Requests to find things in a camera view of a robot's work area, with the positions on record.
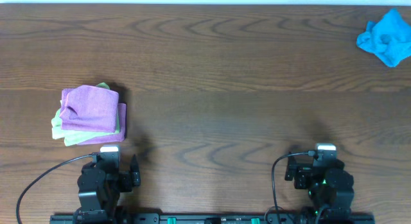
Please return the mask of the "blue microfiber cloth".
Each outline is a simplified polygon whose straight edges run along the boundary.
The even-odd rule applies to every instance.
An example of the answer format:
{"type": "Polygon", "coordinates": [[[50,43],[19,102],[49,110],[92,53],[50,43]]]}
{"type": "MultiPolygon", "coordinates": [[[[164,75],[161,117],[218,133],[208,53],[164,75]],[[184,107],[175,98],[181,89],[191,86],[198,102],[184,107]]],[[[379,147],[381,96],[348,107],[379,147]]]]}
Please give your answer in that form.
{"type": "Polygon", "coordinates": [[[356,45],[387,67],[396,67],[410,57],[410,25],[395,8],[391,9],[379,22],[367,23],[365,31],[357,36],[356,45]]]}

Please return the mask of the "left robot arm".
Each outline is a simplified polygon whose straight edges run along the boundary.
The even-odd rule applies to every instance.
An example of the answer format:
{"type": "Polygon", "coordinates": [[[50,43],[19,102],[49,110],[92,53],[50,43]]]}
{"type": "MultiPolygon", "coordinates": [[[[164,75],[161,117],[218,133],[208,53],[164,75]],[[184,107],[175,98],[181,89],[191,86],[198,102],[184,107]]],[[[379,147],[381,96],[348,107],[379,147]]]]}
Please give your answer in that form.
{"type": "Polygon", "coordinates": [[[141,185],[136,156],[132,157],[128,171],[120,171],[119,153],[93,153],[77,184],[80,208],[73,214],[73,223],[133,222],[127,210],[118,206],[118,200],[121,193],[141,185]]]}

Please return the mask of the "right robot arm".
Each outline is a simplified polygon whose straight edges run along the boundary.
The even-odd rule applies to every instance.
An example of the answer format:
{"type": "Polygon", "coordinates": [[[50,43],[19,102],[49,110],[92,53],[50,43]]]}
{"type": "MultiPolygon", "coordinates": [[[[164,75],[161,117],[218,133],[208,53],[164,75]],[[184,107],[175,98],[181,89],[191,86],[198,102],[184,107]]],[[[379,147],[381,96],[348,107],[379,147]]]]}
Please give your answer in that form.
{"type": "Polygon", "coordinates": [[[313,150],[306,153],[311,164],[296,161],[296,154],[288,157],[284,179],[294,188],[308,191],[313,207],[306,215],[307,223],[349,219],[354,199],[354,177],[344,170],[345,164],[333,150],[313,150]]]}

